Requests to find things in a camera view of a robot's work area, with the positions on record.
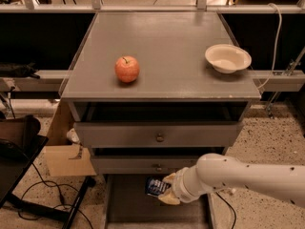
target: apple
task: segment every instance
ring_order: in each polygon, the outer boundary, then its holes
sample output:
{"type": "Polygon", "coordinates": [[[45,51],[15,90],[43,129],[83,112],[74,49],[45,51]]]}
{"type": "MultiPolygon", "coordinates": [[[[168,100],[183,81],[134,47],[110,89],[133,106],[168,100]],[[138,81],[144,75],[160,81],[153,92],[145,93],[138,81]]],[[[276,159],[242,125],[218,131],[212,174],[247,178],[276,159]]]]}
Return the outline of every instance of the apple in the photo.
{"type": "Polygon", "coordinates": [[[117,78],[125,83],[134,81],[140,73],[137,60],[132,56],[123,56],[115,63],[115,74],[117,78]]]}

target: white bowl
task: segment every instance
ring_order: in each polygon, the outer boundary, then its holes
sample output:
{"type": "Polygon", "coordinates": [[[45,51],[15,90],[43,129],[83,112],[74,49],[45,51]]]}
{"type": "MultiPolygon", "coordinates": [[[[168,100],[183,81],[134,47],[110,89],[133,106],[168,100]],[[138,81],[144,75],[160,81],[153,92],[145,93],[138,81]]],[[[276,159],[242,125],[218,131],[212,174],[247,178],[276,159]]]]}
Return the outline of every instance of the white bowl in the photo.
{"type": "Polygon", "coordinates": [[[234,73],[251,65],[249,54],[233,45],[218,44],[209,47],[205,54],[209,63],[220,73],[234,73]]]}

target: white robotic arm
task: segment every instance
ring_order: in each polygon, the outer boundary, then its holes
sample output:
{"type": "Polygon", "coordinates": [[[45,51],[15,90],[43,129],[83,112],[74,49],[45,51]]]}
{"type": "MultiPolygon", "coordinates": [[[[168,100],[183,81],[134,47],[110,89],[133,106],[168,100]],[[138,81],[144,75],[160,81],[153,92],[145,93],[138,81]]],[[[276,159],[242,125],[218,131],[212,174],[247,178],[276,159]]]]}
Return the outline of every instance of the white robotic arm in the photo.
{"type": "Polygon", "coordinates": [[[243,187],[305,208],[305,166],[250,164],[207,154],[172,177],[171,196],[186,203],[204,194],[243,187]]]}

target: speckled floor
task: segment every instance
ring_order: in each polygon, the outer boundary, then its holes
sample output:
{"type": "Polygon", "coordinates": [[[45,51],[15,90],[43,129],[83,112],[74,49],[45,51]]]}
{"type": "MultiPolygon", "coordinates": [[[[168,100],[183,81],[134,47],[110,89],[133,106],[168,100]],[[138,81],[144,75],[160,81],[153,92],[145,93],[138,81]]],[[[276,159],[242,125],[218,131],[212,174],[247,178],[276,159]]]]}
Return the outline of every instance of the speckled floor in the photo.
{"type": "MultiPolygon", "coordinates": [[[[56,104],[48,103],[39,106],[39,109],[30,108],[30,113],[41,121],[41,135],[44,135],[48,131],[51,113],[55,110],[56,104]]],[[[16,112],[18,115],[23,115],[25,110],[27,109],[20,109],[16,112]]],[[[264,105],[253,105],[245,115],[242,132],[227,155],[249,163],[305,165],[304,117],[289,101],[276,103],[273,112],[275,119],[270,119],[267,117],[264,105]]],[[[35,160],[35,164],[44,179],[68,183],[76,188],[81,186],[84,179],[83,177],[50,177],[44,152],[35,160]]],[[[100,228],[102,219],[105,184],[100,177],[95,177],[95,180],[97,181],[96,185],[88,190],[80,210],[89,218],[93,228],[97,229],[100,228]]],[[[17,196],[22,196],[26,189],[37,181],[40,181],[38,175],[33,168],[30,168],[14,193],[17,196]]],[[[75,192],[64,187],[63,192],[67,203],[70,203],[75,192]]],[[[231,203],[236,211],[235,229],[304,228],[305,209],[303,208],[246,189],[236,189],[234,195],[230,195],[229,191],[220,194],[231,203]]],[[[56,189],[44,185],[34,187],[27,193],[25,199],[48,206],[60,204],[56,189]]],[[[212,200],[216,229],[231,228],[234,222],[233,213],[219,197],[212,195],[212,200]]],[[[62,227],[61,223],[50,219],[23,220],[18,217],[15,210],[10,208],[9,204],[0,210],[0,220],[2,221],[0,227],[4,229],[62,227]]],[[[85,229],[90,228],[90,226],[78,213],[72,228],[85,229]]]]}

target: white cable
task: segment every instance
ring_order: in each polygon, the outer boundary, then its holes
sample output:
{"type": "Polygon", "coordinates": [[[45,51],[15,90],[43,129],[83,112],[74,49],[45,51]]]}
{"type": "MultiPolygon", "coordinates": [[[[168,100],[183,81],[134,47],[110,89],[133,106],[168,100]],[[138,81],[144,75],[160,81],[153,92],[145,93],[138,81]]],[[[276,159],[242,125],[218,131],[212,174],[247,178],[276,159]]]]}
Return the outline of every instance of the white cable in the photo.
{"type": "Polygon", "coordinates": [[[260,89],[263,86],[265,86],[267,84],[267,82],[270,80],[271,75],[274,74],[275,60],[276,60],[276,51],[277,51],[277,40],[278,40],[278,35],[279,35],[280,29],[281,29],[281,26],[282,26],[282,14],[281,14],[278,6],[276,4],[274,4],[274,3],[270,3],[268,5],[277,10],[278,17],[279,17],[279,22],[278,22],[277,33],[276,33],[275,42],[274,42],[274,60],[273,60],[273,65],[272,65],[272,68],[271,68],[271,72],[269,73],[269,75],[268,75],[267,79],[265,80],[265,82],[257,87],[258,89],[260,89]]]}

